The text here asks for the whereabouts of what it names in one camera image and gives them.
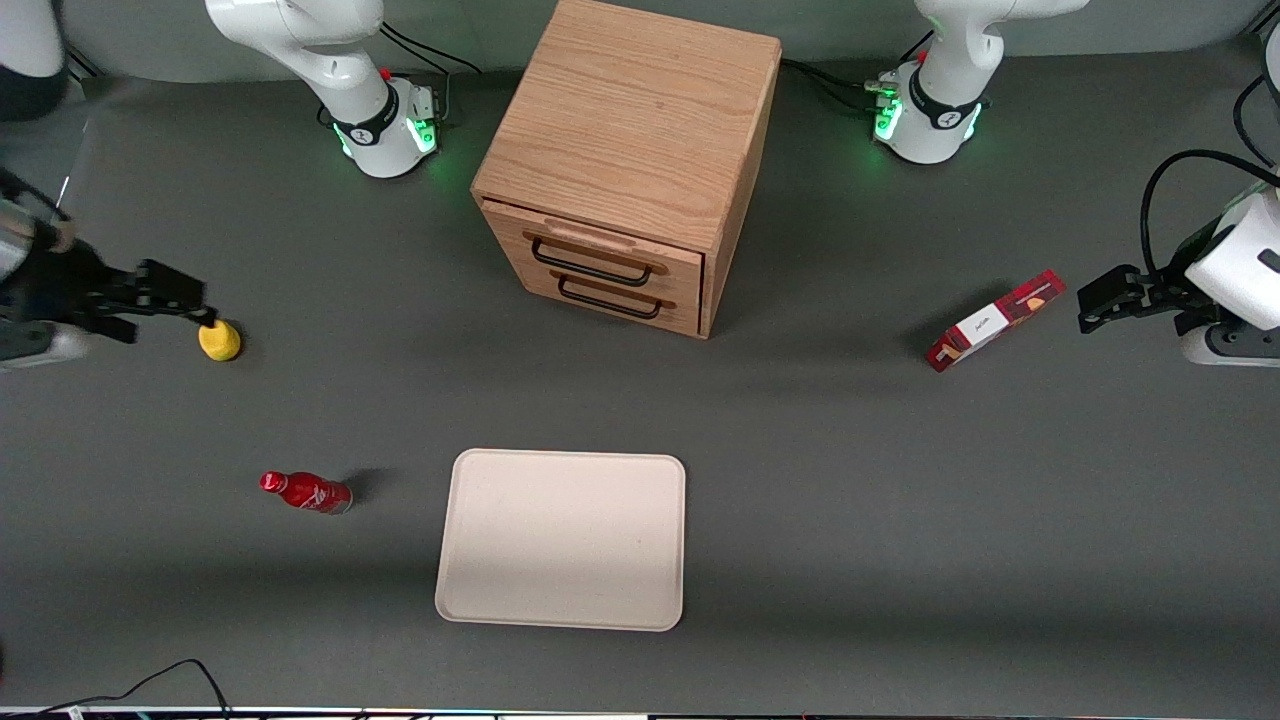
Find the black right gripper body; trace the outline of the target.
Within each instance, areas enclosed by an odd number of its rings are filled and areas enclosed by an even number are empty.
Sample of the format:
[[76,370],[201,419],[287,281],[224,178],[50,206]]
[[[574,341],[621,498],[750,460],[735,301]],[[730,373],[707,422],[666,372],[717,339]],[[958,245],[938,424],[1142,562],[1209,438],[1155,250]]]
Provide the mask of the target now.
[[91,318],[132,313],[125,277],[81,238],[63,250],[31,240],[15,264],[15,322],[84,325]]

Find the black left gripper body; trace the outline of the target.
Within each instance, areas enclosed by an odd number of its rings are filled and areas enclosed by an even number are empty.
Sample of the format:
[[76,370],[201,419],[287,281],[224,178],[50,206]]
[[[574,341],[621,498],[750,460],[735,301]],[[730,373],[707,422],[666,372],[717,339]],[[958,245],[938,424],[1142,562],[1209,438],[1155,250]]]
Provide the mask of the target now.
[[1175,323],[1219,323],[1219,305],[1172,266],[1143,275],[1144,316],[1172,313]]

